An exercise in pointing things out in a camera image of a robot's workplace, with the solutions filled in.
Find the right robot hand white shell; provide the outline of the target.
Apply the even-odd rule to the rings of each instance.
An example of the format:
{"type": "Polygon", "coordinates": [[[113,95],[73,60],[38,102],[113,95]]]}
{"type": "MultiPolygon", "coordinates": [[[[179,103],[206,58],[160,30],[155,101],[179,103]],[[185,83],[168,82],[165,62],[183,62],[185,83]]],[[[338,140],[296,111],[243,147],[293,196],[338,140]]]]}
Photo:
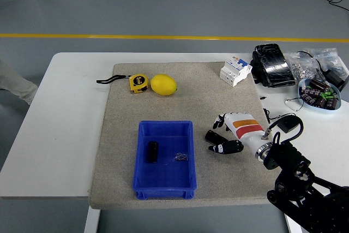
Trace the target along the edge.
{"type": "Polygon", "coordinates": [[[226,126],[234,136],[244,145],[250,148],[256,158],[262,159],[272,146],[272,140],[261,127],[257,120],[249,113],[224,113],[214,121],[213,129],[226,126]]]}

